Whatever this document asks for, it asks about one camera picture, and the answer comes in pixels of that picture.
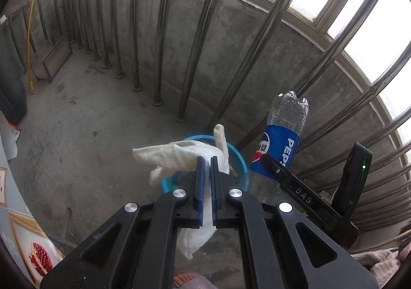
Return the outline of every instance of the plastic bottle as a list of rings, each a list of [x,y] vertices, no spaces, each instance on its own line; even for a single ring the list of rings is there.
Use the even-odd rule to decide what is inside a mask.
[[[260,202],[277,205],[291,201],[291,197],[280,188],[274,176],[259,163],[259,158],[268,153],[288,168],[297,150],[307,115],[307,100],[298,100],[293,91],[279,94],[274,98],[268,114],[266,131],[247,172],[248,191]]]

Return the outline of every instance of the pomegranate picture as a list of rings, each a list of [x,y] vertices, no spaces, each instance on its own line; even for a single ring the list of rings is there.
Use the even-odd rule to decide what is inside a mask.
[[[42,245],[36,242],[31,244],[31,251],[28,257],[36,271],[42,277],[53,269],[49,254]]]

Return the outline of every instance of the pink slipper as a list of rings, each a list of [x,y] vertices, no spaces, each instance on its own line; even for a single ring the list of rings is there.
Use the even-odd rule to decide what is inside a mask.
[[[204,276],[200,274],[197,274],[197,273],[184,273],[184,274],[191,274],[196,277],[186,282],[185,284],[183,284],[181,286],[182,289],[218,289],[214,284],[212,284],[210,281],[208,281]]]

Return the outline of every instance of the blue bowl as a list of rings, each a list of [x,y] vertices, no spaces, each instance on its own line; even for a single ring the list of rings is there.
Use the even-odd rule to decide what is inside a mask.
[[[203,142],[206,144],[210,144],[215,146],[215,139],[214,136],[209,135],[196,135],[188,137],[184,140],[196,140],[199,142]],[[227,147],[229,149],[229,164],[230,164],[230,174],[237,177],[237,181],[247,172],[247,165],[243,157],[241,156],[240,152],[236,150],[236,148],[227,142]],[[161,183],[161,187],[163,189],[163,193],[171,192],[172,190],[178,189],[178,183],[180,181],[181,176],[184,172],[175,172],[173,175],[166,177],[163,182]],[[242,186],[244,190],[248,189],[248,181],[242,181]]]

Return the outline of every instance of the yellow hose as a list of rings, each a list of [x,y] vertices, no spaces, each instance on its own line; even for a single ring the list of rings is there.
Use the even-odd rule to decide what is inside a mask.
[[[28,24],[27,24],[27,37],[26,37],[26,60],[27,60],[27,71],[28,71],[28,86],[30,87],[30,91],[32,94],[34,94],[34,86],[33,86],[33,81],[31,80],[31,74],[30,74],[30,53],[29,53],[29,45],[28,42],[30,40],[30,24],[31,24],[31,15],[33,13],[33,5],[34,5],[34,0],[31,0],[31,5],[30,5],[30,13],[28,16]]]

